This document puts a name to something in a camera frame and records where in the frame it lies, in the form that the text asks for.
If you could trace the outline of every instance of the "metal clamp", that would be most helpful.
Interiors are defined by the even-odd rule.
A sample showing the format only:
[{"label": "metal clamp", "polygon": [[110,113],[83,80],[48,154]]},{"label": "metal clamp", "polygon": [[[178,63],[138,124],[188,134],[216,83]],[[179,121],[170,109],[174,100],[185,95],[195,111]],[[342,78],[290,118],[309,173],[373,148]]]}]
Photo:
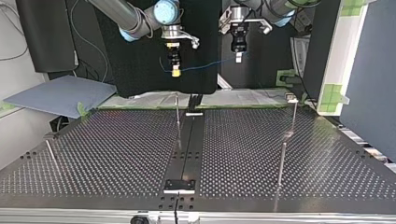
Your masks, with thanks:
[{"label": "metal clamp", "polygon": [[231,23],[238,22],[259,22],[260,32],[268,35],[272,30],[273,26],[265,18],[258,19],[246,19],[245,16],[248,14],[248,7],[228,7],[219,20],[219,31],[226,35],[231,28]]},{"label": "metal clamp", "polygon": [[180,25],[169,25],[163,27],[163,35],[161,36],[163,39],[190,39],[191,45],[193,49],[198,49],[200,43],[199,38],[189,33],[183,31],[183,28]]}]

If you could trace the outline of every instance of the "blue cable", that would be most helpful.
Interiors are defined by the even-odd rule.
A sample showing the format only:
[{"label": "blue cable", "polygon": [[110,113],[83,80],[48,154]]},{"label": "blue cable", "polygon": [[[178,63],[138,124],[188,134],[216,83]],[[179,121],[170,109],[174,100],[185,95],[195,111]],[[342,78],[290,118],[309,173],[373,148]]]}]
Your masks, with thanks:
[{"label": "blue cable", "polygon": [[[221,60],[221,61],[209,63],[209,64],[203,65],[203,66],[184,68],[184,69],[180,69],[180,71],[181,71],[181,72],[185,72],[185,71],[190,71],[190,70],[204,69],[204,68],[210,67],[210,66],[212,66],[212,65],[214,65],[214,64],[225,63],[225,62],[228,62],[228,61],[230,61],[230,60],[234,60],[235,58],[225,59],[225,60]],[[161,58],[160,58],[160,66],[161,66],[161,68],[163,69],[164,72],[166,72],[166,73],[172,73],[172,71],[165,70],[165,69],[163,68],[163,62],[162,62]]]}]

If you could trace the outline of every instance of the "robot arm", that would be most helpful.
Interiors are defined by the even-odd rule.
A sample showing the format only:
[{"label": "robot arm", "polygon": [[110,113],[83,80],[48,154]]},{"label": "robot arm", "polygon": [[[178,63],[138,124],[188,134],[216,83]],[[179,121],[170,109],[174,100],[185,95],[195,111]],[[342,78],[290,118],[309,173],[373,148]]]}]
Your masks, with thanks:
[{"label": "robot arm", "polygon": [[231,50],[236,54],[236,62],[242,62],[242,55],[248,50],[246,36],[250,22],[261,24],[261,33],[268,35],[273,27],[284,26],[295,14],[298,6],[310,6],[311,0],[232,0],[219,20],[219,31],[231,33]]},{"label": "robot arm", "polygon": [[168,59],[173,68],[172,76],[180,74],[180,39],[189,39],[192,47],[198,49],[199,38],[183,31],[178,0],[160,0],[153,7],[142,10],[126,0],[88,0],[105,13],[119,27],[122,37],[136,41],[145,35],[152,37],[153,32],[162,28],[162,39],[168,49]]}]

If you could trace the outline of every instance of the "perforated metal table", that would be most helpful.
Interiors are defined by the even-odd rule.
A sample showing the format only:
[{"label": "perforated metal table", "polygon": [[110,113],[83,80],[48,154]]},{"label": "perforated metal table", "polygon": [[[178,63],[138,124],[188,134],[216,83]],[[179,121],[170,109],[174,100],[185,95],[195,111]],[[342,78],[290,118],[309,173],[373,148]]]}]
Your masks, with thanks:
[{"label": "perforated metal table", "polygon": [[[379,214],[396,221],[396,175],[309,108],[298,109],[293,126],[292,112],[181,111],[179,134],[173,110],[97,111],[50,142],[56,160],[43,143],[0,171],[0,217],[57,209]],[[195,180],[195,193],[163,194],[168,179]]]}]

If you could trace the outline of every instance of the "white wall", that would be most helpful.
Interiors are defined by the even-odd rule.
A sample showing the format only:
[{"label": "white wall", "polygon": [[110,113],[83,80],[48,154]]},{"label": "white wall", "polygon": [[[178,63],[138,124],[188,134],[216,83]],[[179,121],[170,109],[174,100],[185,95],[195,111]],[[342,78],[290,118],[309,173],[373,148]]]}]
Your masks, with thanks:
[{"label": "white wall", "polygon": [[[0,0],[15,6],[15,0]],[[8,16],[20,26],[19,20],[8,9]],[[0,11],[0,59],[19,55],[26,48],[23,36]],[[0,62],[0,101],[45,81],[45,75],[35,72],[29,52],[18,59]],[[29,109],[16,108],[0,112],[0,169],[17,159],[25,151],[38,145],[48,122],[55,116]]]}]

